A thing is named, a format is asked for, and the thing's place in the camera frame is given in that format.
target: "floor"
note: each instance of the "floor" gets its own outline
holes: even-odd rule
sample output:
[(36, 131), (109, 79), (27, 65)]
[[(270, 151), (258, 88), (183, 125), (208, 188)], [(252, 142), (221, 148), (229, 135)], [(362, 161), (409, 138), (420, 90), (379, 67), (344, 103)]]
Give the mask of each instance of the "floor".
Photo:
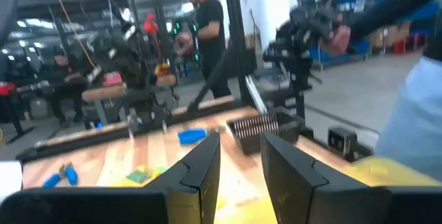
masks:
[[(404, 81), (410, 69), (418, 62), (420, 55), (413, 53), (400, 57), (370, 57), (366, 62), (353, 62), (327, 68), (317, 75), (323, 84), (312, 82), (314, 89), (306, 94), (306, 103), (350, 122), (358, 123), (368, 129), (380, 131), (387, 122), (396, 99), (398, 87)], [(239, 96), (237, 80), (230, 80), (229, 86), (234, 96)], [(180, 95), (180, 106), (187, 105), (202, 87), (202, 82), (186, 85), (176, 90)], [(205, 99), (212, 98), (211, 93)], [(327, 137), (330, 126), (342, 124), (316, 112), (306, 110), (307, 125), (320, 139)], [(18, 141), (6, 145), (4, 140), (15, 133), (12, 125), (3, 124), (3, 141), (0, 142), (0, 160), (13, 159), (23, 149), (45, 140), (58, 128), (56, 119), (23, 123), (24, 127), (35, 126), (35, 130)], [(358, 132), (361, 142), (373, 147), (376, 144), (376, 132), (364, 131), (351, 126)], [(58, 136), (78, 132), (84, 129), (82, 124), (71, 125), (58, 132)]]

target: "blue pliers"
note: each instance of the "blue pliers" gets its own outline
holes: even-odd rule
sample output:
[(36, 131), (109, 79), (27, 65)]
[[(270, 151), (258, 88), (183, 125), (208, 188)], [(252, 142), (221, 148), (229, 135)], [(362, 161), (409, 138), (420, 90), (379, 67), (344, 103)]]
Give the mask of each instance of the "blue pliers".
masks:
[(67, 178), (68, 182), (72, 186), (76, 186), (78, 184), (78, 175), (77, 172), (74, 170), (74, 167), (72, 166), (72, 163), (68, 163), (66, 165), (62, 165), (59, 173), (53, 174), (44, 184), (43, 187), (46, 188), (52, 188), (57, 186), (58, 183), (63, 178)]
[(180, 145), (195, 144), (199, 140), (207, 137), (211, 133), (221, 133), (226, 130), (226, 127), (213, 127), (213, 128), (190, 128), (178, 133), (180, 139)]

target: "man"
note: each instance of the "man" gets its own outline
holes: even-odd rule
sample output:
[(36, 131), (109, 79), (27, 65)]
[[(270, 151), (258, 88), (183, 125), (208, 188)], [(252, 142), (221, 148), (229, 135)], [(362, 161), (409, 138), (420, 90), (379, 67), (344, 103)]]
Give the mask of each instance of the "man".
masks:
[(61, 111), (60, 100), (70, 98), (74, 102), (75, 117), (74, 123), (78, 123), (83, 119), (83, 111), (81, 109), (82, 97), (81, 94), (86, 89), (86, 80), (80, 73), (79, 66), (72, 60), (69, 60), (62, 50), (55, 51), (55, 72), (52, 73), (52, 82), (65, 81), (66, 85), (55, 88), (53, 93), (46, 96), (52, 113), (59, 119), (60, 125), (66, 123), (66, 117)]
[[(430, 0), (383, 0), (348, 26), (341, 26), (322, 47), (343, 54), (350, 39), (361, 39), (393, 24)], [(437, 180), (442, 180), (442, 32), (429, 42), (420, 62), (401, 89), (375, 154), (397, 160)]]
[[(226, 49), (224, 37), (224, 13), (218, 0), (189, 0), (193, 5), (199, 5), (196, 21), (198, 23), (198, 48), (202, 55), (202, 74), (207, 80), (212, 74), (217, 62), (221, 59)], [(192, 51), (193, 40), (189, 33), (181, 33), (177, 40), (184, 46), (177, 51), (177, 55), (183, 55)], [(211, 87), (214, 98), (230, 95), (226, 73), (216, 80)]]

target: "yellow cable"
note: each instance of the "yellow cable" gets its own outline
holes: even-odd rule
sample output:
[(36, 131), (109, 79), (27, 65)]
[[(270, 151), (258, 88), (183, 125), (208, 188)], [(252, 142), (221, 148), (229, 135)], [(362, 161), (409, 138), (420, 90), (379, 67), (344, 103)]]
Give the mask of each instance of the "yellow cable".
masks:
[[(72, 23), (72, 21), (70, 20), (70, 17), (69, 17), (68, 12), (66, 11), (66, 9), (65, 9), (65, 7), (64, 7), (63, 2), (62, 2), (61, 0), (58, 0), (58, 2), (60, 2), (61, 9), (63, 10), (64, 15), (66, 16), (66, 18), (67, 18), (69, 24), (72, 25), (73, 23)], [(86, 54), (86, 56), (87, 56), (87, 58), (88, 58), (88, 60), (89, 60), (90, 65), (92, 65), (92, 67), (95, 68), (95, 65), (94, 65), (94, 63), (92, 62), (92, 59), (89, 57), (88, 51), (86, 51), (86, 49), (84, 48), (84, 46), (83, 46), (83, 44), (82, 44), (80, 38), (78, 37), (77, 31), (76, 31), (74, 28), (72, 28), (72, 30), (73, 30), (73, 32), (74, 32), (74, 36), (75, 36), (75, 38), (76, 38), (77, 41), (80, 43), (81, 48), (83, 49), (84, 53)]]

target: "wooden workbench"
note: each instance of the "wooden workbench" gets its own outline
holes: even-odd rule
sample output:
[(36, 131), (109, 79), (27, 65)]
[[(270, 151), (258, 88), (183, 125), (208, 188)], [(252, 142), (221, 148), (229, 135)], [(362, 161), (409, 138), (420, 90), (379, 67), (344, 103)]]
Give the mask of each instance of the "wooden workbench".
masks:
[[(255, 114), (257, 114), (256, 110), (252, 108), (237, 109), (170, 127), (166, 133), (156, 131), (145, 136), (138, 136), (132, 140), (125, 138), (54, 158), (38, 160), (25, 165), (23, 186), (25, 188), (42, 186), (51, 174), (57, 172), (60, 166), (67, 162), (72, 162), (77, 170), (79, 186), (110, 185), (120, 181), (140, 165), (147, 165), (151, 168), (170, 167), (194, 148), (193, 145), (180, 146), (177, 137), (178, 131), (189, 127), (226, 125), (227, 120)], [(87, 135), (90, 135), (92, 132), (94, 131), (86, 131)], [(59, 138), (50, 140), (50, 142), (63, 142), (63, 140)], [(306, 138), (300, 137), (296, 146), (339, 171), (344, 170), (349, 165), (338, 156), (325, 151)], [(60, 185), (67, 186), (67, 183), (62, 182)], [(241, 219), (241, 221), (243, 223), (273, 223), (274, 221), (273, 210), (268, 200), (267, 187), (262, 175), (260, 156), (246, 157), (242, 155), (229, 129), (221, 134), (219, 195), (236, 203), (266, 198), (267, 201), (263, 205), (263, 208), (266, 210), (263, 210), (263, 213), (265, 211), (270, 213), (266, 214), (266, 216), (270, 216), (268, 221), (265, 222), (261, 219), (256, 222), (255, 218), (259, 217), (256, 214), (243, 214), (242, 216), (253, 216), (254, 220)], [(226, 219), (218, 222), (232, 223), (232, 220)]]

